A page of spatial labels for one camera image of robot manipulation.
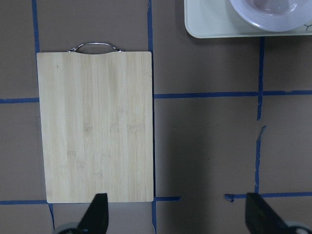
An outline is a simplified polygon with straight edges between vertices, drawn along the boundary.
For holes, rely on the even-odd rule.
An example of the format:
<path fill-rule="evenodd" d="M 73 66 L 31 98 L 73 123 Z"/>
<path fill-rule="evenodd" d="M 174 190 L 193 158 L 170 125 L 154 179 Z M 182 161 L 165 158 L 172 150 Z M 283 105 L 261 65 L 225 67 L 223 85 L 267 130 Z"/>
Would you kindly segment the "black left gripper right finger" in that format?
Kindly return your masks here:
<path fill-rule="evenodd" d="M 257 193 L 246 194 L 245 224 L 251 234 L 287 234 L 288 226 Z"/>

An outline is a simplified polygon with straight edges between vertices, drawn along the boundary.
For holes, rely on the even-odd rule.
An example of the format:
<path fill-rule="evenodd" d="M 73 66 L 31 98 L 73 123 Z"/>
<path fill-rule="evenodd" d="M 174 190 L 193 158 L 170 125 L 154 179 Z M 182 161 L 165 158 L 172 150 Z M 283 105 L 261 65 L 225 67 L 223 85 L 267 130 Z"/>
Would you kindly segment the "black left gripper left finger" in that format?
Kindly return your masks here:
<path fill-rule="evenodd" d="M 78 224 L 81 234 L 105 234 L 109 225 L 108 196 L 96 194 Z"/>

